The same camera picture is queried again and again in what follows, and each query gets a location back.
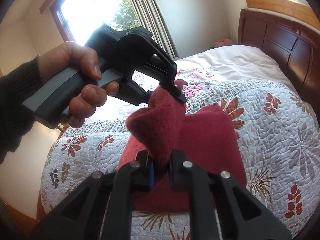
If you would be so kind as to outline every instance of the red cloth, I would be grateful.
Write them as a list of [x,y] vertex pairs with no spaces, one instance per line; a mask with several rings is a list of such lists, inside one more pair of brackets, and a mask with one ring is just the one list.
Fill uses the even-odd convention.
[[[182,87],[183,80],[176,81]],[[148,149],[155,164],[156,183],[150,193],[135,193],[133,210],[151,212],[187,212],[188,194],[172,192],[165,173],[173,148],[186,153],[187,159],[205,171],[229,171],[244,186],[246,175],[236,133],[228,115],[217,105],[185,115],[186,106],[158,87],[148,108],[131,114],[126,126],[132,133],[119,167],[135,160],[137,152]]]

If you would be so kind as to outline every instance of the hand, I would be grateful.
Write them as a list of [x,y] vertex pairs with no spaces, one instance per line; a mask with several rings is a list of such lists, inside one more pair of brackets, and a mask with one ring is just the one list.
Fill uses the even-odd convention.
[[[49,81],[71,63],[80,65],[81,71],[92,79],[100,80],[102,78],[97,52],[73,41],[67,41],[39,57],[38,65],[42,80]],[[86,85],[81,91],[81,97],[74,97],[69,104],[69,111],[72,114],[68,120],[70,126],[81,127],[84,119],[94,114],[96,106],[104,105],[107,94],[115,96],[118,91],[119,84],[117,82],[111,82],[106,89],[95,85]]]

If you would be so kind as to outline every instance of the floral quilt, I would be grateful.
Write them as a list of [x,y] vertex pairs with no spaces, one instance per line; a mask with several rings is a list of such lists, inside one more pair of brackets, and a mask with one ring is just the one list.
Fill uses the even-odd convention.
[[[228,113],[247,189],[295,236],[320,201],[320,128],[311,106],[273,81],[189,79],[183,93],[187,114],[216,102]],[[93,171],[116,170],[130,136],[124,120],[85,123],[53,144],[41,180],[46,213]],[[150,238],[189,239],[188,213],[134,212],[132,239]]]

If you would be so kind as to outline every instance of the bed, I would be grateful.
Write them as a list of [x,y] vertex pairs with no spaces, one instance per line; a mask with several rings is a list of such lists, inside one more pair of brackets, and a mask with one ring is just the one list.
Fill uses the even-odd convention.
[[[280,17],[242,10],[239,44],[178,60],[187,114],[217,102],[233,121],[247,189],[287,226],[312,239],[320,215],[320,35]],[[157,83],[139,73],[145,89]],[[39,200],[49,213],[93,171],[113,172],[138,107],[109,98],[49,151]],[[131,239],[189,239],[188,213],[133,212]]]

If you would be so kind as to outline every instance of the curtain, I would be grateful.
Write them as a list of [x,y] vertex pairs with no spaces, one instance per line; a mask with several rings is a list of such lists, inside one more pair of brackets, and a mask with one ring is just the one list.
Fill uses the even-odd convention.
[[153,39],[172,59],[175,59],[178,56],[177,51],[155,0],[130,0],[130,2],[139,24],[151,31],[154,34]]

